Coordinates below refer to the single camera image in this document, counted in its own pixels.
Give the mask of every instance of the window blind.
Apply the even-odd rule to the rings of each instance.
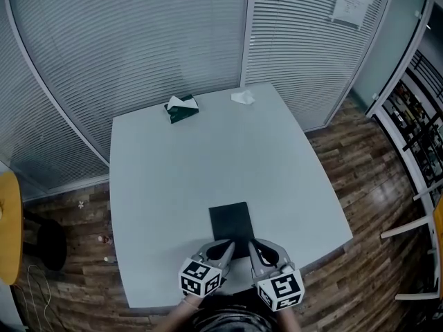
[[[109,158],[112,118],[239,86],[246,0],[11,0],[43,80]]]
[[[108,172],[44,95],[0,3],[0,161],[43,190]]]
[[[327,122],[384,8],[373,0],[357,30],[331,22],[335,1],[255,0],[245,82],[272,82],[304,130]]]

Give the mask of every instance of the white table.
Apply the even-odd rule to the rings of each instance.
[[[301,268],[352,238],[302,129],[271,84],[196,96],[200,112],[170,124],[163,105],[114,118],[111,215],[130,307],[171,306],[186,257],[213,240],[208,208],[246,201],[255,237],[286,248]],[[222,289],[250,288],[249,258]]]

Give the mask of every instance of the paper sign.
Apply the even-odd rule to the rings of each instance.
[[[371,3],[372,0],[337,0],[331,19],[356,24],[360,28]]]

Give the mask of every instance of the white paper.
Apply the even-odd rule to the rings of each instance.
[[[197,103],[193,98],[191,98],[190,100],[182,101],[179,98],[172,96],[168,102],[168,110],[170,110],[173,106],[199,109]]]
[[[356,24],[360,28],[371,3],[372,0],[336,0],[331,19]]]
[[[242,104],[251,104],[255,102],[255,98],[249,90],[231,93],[230,98],[232,101]]]

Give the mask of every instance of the black and white marker cube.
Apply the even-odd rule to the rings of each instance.
[[[257,292],[272,311],[278,311],[299,304],[305,287],[300,271],[295,270],[258,282]]]
[[[222,270],[187,258],[179,272],[180,289],[205,297],[222,284]]]

